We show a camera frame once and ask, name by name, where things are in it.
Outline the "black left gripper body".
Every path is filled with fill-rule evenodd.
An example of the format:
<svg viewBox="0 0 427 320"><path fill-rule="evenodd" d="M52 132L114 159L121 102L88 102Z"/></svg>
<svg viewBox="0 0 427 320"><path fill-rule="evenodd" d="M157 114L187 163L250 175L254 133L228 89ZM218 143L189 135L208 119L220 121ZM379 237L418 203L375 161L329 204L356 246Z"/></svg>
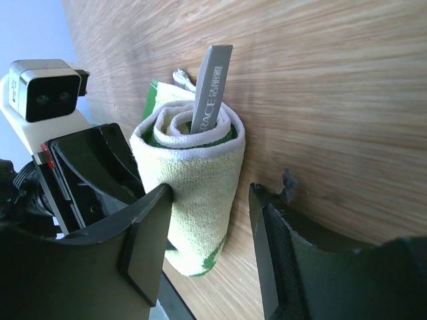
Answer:
<svg viewBox="0 0 427 320"><path fill-rule="evenodd" d="M1 223L42 238L72 233L145 194L117 123L50 139L20 171L1 160Z"/></svg>

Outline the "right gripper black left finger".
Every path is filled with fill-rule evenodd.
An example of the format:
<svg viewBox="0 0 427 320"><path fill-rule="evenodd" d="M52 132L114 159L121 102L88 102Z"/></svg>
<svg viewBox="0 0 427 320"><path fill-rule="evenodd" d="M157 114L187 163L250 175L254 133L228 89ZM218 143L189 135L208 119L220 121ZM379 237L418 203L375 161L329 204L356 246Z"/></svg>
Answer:
<svg viewBox="0 0 427 320"><path fill-rule="evenodd" d="M1 225L2 319L147 319L155 306L172 191L60 240Z"/></svg>

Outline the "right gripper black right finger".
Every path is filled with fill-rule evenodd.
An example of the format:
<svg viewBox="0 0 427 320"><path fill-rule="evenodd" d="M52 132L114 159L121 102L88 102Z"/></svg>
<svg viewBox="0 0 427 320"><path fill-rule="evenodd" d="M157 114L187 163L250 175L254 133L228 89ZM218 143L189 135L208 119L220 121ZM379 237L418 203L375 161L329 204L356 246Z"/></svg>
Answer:
<svg viewBox="0 0 427 320"><path fill-rule="evenodd" d="M426 238L372 245L293 210L290 170L248 200L266 319L425 319Z"/></svg>

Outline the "green frog pattern towel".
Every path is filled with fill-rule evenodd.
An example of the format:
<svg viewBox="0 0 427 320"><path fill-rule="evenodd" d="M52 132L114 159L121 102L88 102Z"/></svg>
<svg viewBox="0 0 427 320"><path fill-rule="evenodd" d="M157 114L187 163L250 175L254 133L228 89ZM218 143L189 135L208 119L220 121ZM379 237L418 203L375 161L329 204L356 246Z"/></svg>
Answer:
<svg viewBox="0 0 427 320"><path fill-rule="evenodd" d="M196 83L180 70L174 84L153 80L130 138L144 189L172 188L165 258L188 277L201 277L216 264L244 158L244 124L223 101L232 49L209 47Z"/></svg>

